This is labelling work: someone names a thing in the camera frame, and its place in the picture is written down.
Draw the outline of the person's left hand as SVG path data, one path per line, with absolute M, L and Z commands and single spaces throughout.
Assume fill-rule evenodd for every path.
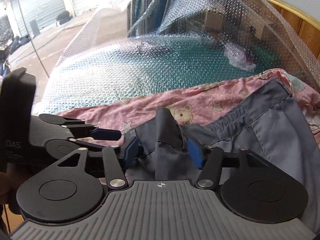
M 8 164 L 7 171 L 1 172 L 0 194 L 1 204 L 8 204 L 10 196 L 16 193 L 24 182 L 24 175 L 17 169 L 15 164 Z

